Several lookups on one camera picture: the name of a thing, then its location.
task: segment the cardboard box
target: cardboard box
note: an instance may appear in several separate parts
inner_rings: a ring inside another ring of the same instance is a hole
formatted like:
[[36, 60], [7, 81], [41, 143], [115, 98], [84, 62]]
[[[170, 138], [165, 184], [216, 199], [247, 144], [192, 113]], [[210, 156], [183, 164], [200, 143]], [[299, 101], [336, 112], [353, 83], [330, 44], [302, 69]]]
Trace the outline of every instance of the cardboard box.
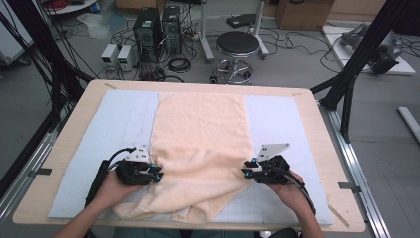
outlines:
[[371, 22], [386, 0], [336, 0], [328, 19]]
[[274, 17], [277, 12], [277, 4], [271, 4], [269, 1], [266, 1], [263, 5], [262, 15], [268, 17]]
[[321, 31], [335, 0], [306, 0], [292, 4], [280, 0], [275, 21], [280, 29]]
[[159, 8], [160, 12], [162, 12], [166, 5], [166, 0], [116, 0], [116, 5], [118, 9], [130, 12], [136, 12], [136, 10], [145, 7]]

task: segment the folded towel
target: folded towel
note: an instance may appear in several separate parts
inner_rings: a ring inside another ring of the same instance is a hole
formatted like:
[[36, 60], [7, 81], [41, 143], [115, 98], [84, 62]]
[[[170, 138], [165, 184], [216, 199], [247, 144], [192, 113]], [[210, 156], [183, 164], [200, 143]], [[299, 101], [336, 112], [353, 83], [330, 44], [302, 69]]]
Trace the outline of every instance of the folded towel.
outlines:
[[172, 213], [178, 221], [212, 221], [250, 185], [240, 170], [253, 155], [243, 96], [161, 93], [150, 150], [162, 181], [114, 212], [123, 219]]

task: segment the wooden tabletop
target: wooden tabletop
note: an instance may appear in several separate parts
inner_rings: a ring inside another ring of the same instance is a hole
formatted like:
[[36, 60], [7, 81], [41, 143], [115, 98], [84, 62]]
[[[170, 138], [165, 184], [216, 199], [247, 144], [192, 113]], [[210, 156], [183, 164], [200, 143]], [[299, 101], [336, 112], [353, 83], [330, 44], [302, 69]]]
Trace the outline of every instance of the wooden tabletop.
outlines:
[[[82, 98], [60, 133], [42, 168], [52, 169], [49, 176], [37, 175], [13, 215], [19, 224], [66, 224], [68, 219], [48, 218], [65, 170], [73, 158], [82, 137], [95, 115], [107, 90], [143, 90], [171, 92], [217, 92], [247, 95], [270, 95], [293, 97], [298, 107], [312, 157], [326, 192], [327, 202], [333, 216], [333, 225], [322, 227], [324, 231], [362, 232], [365, 224], [354, 196], [349, 189], [340, 189], [338, 182], [348, 182], [334, 149], [316, 101], [308, 89], [256, 87], [242, 85], [214, 85], [168, 82], [139, 82], [94, 80], [90, 82]], [[187, 224], [180, 222], [104, 221], [96, 225], [160, 227], [188, 229], [247, 229], [277, 230], [279, 226], [266, 224]]]

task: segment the human hand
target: human hand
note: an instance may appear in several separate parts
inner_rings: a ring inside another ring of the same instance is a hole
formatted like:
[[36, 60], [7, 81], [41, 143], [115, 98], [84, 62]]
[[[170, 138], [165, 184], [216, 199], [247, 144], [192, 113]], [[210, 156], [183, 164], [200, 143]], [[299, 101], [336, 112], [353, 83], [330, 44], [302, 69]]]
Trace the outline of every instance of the human hand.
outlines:
[[[300, 181], [303, 182], [303, 177], [299, 174], [290, 170], [290, 172]], [[298, 212], [302, 209], [310, 209], [310, 205], [302, 193], [300, 188], [293, 182], [288, 182], [285, 185], [280, 184], [267, 184], [277, 195], [281, 201], [292, 209], [294, 212]]]
[[104, 209], [111, 207], [124, 199], [130, 193], [143, 188], [143, 185], [128, 186], [120, 182], [115, 171], [108, 172], [101, 187], [92, 202], [103, 206]]

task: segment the stool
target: stool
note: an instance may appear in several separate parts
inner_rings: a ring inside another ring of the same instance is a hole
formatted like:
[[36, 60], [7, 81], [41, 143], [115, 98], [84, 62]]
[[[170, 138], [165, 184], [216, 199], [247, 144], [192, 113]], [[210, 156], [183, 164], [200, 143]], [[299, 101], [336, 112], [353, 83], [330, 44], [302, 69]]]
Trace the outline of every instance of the stool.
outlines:
[[253, 69], [240, 60], [254, 55], [259, 49], [259, 41], [253, 35], [244, 32], [227, 32], [217, 38], [217, 50], [232, 59], [220, 62], [210, 76], [210, 82], [216, 83], [217, 78], [227, 84], [251, 84]]

